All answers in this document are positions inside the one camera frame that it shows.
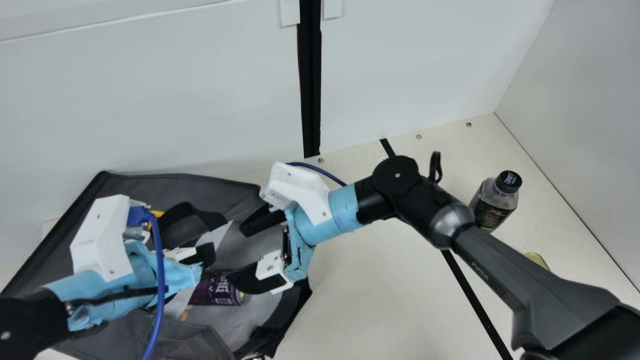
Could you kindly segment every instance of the white wall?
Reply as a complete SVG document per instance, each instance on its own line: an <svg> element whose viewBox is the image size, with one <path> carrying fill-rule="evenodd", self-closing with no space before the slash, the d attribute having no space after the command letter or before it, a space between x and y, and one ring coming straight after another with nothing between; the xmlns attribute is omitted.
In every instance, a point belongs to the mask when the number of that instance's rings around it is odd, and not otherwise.
<svg viewBox="0 0 640 360"><path fill-rule="evenodd" d="M636 286L638 14L636 0L558 0L497 110Z"/></svg>
<svg viewBox="0 0 640 360"><path fill-rule="evenodd" d="M0 64L0 277L100 170L228 176L303 154L278 0L0 42Z"/></svg>
<svg viewBox="0 0 640 360"><path fill-rule="evenodd" d="M0 40L223 1L2 0Z"/></svg>
<svg viewBox="0 0 640 360"><path fill-rule="evenodd" d="M345 0L322 23L322 151L495 110L554 0Z"/></svg>

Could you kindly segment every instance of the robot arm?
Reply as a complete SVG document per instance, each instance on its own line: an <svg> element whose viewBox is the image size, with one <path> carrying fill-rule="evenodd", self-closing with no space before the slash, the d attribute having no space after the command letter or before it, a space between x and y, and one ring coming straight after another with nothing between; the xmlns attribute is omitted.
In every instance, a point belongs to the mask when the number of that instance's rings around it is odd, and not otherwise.
<svg viewBox="0 0 640 360"><path fill-rule="evenodd" d="M295 177L297 169L289 170L279 177L281 181ZM326 213L325 207L318 210L309 201L297 202L300 192L293 193L289 201L272 202L284 205L288 221L284 256L264 256L256 267L236 273L235 285L250 293L285 290L289 283L306 277L318 243L376 220L397 217L434 247L451 249L463 258L511 308L511 347L525 350L522 360L640 359L640 313L636 309L621 304L605 289L546 271L482 231L474 225L471 210L433 178L420 175L413 159L396 156L380 163L371 177L327 193L331 213L325 221L317 219ZM278 197L277 191L270 192L271 180L264 191ZM260 263L265 261L269 263L266 268L279 271L264 277L260 271L265 267Z"/></svg>
<svg viewBox="0 0 640 360"><path fill-rule="evenodd" d="M159 293L166 299L198 284L200 264L179 263L195 254L193 248L167 252L164 270L159 268L157 254L145 244L149 222L156 222L155 216L144 203L125 195L96 199L70 246L74 274L21 299L0 299L0 354L32 359L137 308L155 306ZM161 291L160 273L165 275Z"/></svg>

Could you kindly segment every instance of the black vertical pole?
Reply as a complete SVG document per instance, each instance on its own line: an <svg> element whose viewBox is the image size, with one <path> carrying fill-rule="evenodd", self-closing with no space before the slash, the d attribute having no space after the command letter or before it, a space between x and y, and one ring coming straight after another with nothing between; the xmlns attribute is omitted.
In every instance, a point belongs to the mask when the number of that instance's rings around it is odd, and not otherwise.
<svg viewBox="0 0 640 360"><path fill-rule="evenodd" d="M321 0L300 0L298 71L305 158L320 155Z"/></svg>

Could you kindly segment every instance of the bottle cap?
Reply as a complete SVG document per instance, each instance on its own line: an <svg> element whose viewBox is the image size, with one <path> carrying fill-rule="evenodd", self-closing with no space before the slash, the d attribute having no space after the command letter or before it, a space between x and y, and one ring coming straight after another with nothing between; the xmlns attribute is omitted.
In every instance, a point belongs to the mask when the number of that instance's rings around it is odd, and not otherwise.
<svg viewBox="0 0 640 360"><path fill-rule="evenodd" d="M504 193L515 193L522 186L522 178L515 171L505 170L495 178L495 185Z"/></svg>

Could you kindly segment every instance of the screw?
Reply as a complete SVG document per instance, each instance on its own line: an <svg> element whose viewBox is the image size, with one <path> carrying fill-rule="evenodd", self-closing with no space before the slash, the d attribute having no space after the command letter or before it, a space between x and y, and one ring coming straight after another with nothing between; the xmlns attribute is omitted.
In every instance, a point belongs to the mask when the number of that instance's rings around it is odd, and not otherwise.
<svg viewBox="0 0 640 360"><path fill-rule="evenodd" d="M72 315L74 314L74 306L73 306L73 305L71 305L71 303L69 303L69 302L67 302L67 303L65 304L65 310L67 310L67 314L68 314L69 316L72 316Z"/></svg>

